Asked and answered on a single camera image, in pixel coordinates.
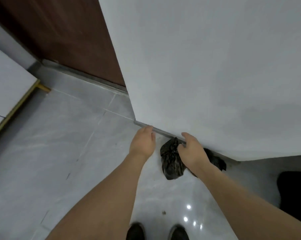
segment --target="tied plastic bag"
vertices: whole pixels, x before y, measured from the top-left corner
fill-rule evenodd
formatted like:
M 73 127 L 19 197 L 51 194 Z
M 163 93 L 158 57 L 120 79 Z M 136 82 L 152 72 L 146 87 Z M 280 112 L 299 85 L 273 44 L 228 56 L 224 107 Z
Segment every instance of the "tied plastic bag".
M 162 161 L 162 170 L 168 180 L 177 179 L 184 174 L 186 166 L 182 162 L 177 147 L 179 144 L 184 144 L 177 137 L 170 139 L 160 148 L 160 156 Z M 204 148 L 209 161 L 219 168 L 221 171 L 226 170 L 226 163 L 223 159 L 215 156 L 211 150 Z

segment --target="tiled floor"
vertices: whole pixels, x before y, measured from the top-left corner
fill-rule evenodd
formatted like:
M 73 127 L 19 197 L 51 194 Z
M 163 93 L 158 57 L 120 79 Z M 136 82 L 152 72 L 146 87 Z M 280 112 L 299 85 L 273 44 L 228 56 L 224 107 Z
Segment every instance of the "tiled floor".
M 121 163 L 139 129 L 127 96 L 49 68 L 38 76 L 52 92 L 36 91 L 0 135 L 0 240 L 45 239 Z M 131 221 L 144 224 L 148 240 L 167 239 L 176 223 L 185 226 L 190 239 L 236 239 L 197 178 L 186 171 L 166 180 L 159 149 L 167 140 L 157 135 Z M 301 157 L 243 162 L 226 173 L 278 206 L 276 178 L 284 170 L 301 170 Z

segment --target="door threshold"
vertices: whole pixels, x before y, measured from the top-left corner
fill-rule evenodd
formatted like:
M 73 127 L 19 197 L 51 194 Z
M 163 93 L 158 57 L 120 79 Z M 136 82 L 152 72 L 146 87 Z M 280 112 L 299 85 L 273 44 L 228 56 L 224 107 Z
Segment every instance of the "door threshold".
M 118 93 L 128 94 L 127 89 L 125 87 L 121 86 L 121 85 L 118 85 L 118 84 L 112 83 L 110 81 L 104 80 L 102 78 L 87 74 L 85 72 L 78 71 L 78 70 L 73 69 L 73 68 L 61 65 L 57 62 L 43 59 L 42 64 L 46 67 L 54 68 L 54 69 L 56 69 L 60 72 L 66 73 L 66 74 L 71 75 L 71 76 L 74 76 L 74 77 L 79 78 L 81 80 L 84 80 L 86 82 L 108 88 L 108 89 L 113 90 L 113 91 L 118 92 Z

